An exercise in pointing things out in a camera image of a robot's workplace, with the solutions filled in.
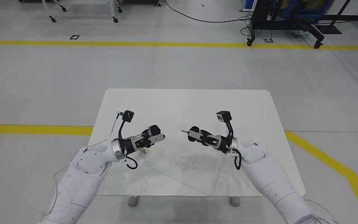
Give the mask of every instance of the table top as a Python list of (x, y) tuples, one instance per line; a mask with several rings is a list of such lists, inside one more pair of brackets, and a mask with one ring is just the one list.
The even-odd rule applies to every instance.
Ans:
[(234, 136), (264, 145), (286, 170), (296, 191), (305, 194), (268, 91), (108, 89), (88, 145), (116, 138), (120, 118), (112, 136), (110, 132), (117, 112), (124, 110), (135, 113), (131, 123), (124, 125), (124, 138), (156, 124), (166, 139), (146, 149), (147, 154), (131, 154), (138, 162), (136, 170), (128, 169), (123, 160), (113, 163), (98, 195), (261, 196), (244, 172), (235, 169), (233, 158), (189, 142), (181, 132), (195, 125), (225, 136), (226, 126), (215, 115), (221, 110), (231, 112)]

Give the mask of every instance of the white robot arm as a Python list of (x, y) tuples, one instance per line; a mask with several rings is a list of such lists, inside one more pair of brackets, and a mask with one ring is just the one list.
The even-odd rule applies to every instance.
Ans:
[(38, 224), (76, 224), (93, 201), (112, 162), (128, 158), (135, 163), (135, 167), (127, 167), (136, 169), (138, 164), (128, 155), (164, 140), (165, 136), (156, 125), (137, 136), (122, 139), (123, 124), (130, 122), (134, 113), (127, 110), (121, 115), (123, 123), (118, 139), (111, 141), (107, 147), (83, 147), (76, 153), (56, 187), (49, 211)]
[(226, 123), (229, 130), (227, 137), (214, 136), (194, 126), (189, 131), (183, 131), (188, 134), (189, 141), (212, 146), (230, 157), (234, 152), (236, 168), (242, 167), (254, 187), (275, 206), (287, 224), (314, 224), (317, 221), (336, 223), (307, 205), (292, 186), (287, 172), (262, 145), (243, 145), (238, 138), (233, 137), (230, 112), (220, 111), (216, 115), (219, 121)]

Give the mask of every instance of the caster wheel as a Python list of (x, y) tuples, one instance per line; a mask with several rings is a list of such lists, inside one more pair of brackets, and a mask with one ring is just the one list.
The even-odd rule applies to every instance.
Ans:
[(316, 43), (316, 44), (314, 45), (314, 48), (315, 48), (315, 49), (318, 49), (321, 45), (322, 45), (321, 43)]

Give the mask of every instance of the yellow floor line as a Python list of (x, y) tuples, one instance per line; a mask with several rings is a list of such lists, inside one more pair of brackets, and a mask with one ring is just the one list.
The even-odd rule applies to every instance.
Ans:
[[(127, 41), (32, 41), (0, 40), (0, 45), (60, 45), (60, 46), (181, 46), (194, 48), (249, 48), (246, 43), (185, 43), (185, 42), (127, 42)], [(313, 45), (253, 44), (250, 48), (314, 49)], [(358, 50), (358, 46), (323, 45), (322, 50)]]
[[(57, 126), (57, 125), (8, 125), (0, 124), (0, 134), (63, 134), (90, 136), (92, 126)], [(324, 164), (344, 176), (352, 187), (353, 192), (358, 198), (358, 176), (345, 165), (341, 164), (331, 156), (322, 152), (306, 140), (302, 139), (291, 131), (285, 131), (288, 140), (295, 143), (298, 147), (310, 153), (312, 156), (322, 161)]]
[(303, 150), (310, 153), (312, 156), (316, 157), (318, 160), (344, 176), (349, 184), (351, 185), (351, 188), (353, 192), (355, 193), (356, 197), (358, 198), (358, 176), (357, 174), (346, 167), (345, 165), (341, 164), (337, 160), (333, 159), (331, 156), (327, 155), (326, 153), (322, 152), (317, 147), (313, 146), (306, 140), (302, 139), (298, 135), (296, 135), (293, 132), (285, 131), (286, 137), (288, 140), (295, 143), (298, 147), (302, 148)]
[(0, 134), (67, 134), (90, 136), (92, 126), (55, 126), (55, 125), (7, 125), (0, 124)]

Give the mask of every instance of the gray floor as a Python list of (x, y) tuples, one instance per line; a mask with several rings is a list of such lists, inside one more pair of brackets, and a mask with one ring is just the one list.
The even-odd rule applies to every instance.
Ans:
[[(0, 40), (177, 41), (245, 43), (244, 22), (204, 24), (167, 6), (124, 4), (119, 23), (106, 1), (62, 0), (68, 10), (41, 3), (0, 0)], [(227, 20), (243, 2), (170, 0), (172, 7), (204, 20)], [(358, 23), (338, 24), (326, 45), (358, 45)], [(257, 43), (271, 32), (262, 32)], [(314, 39), (274, 31), (275, 44)], [(271, 92), (282, 125), (358, 172), (357, 51), (0, 45), (0, 124), (94, 125), (108, 88), (263, 89)], [(35, 223), (53, 191), (52, 175), (88, 136), (0, 135), (0, 224)], [(290, 143), (306, 188), (305, 198), (341, 223), (358, 223), (357, 198), (346, 179)], [(79, 223), (284, 223), (262, 197), (97, 196)]]

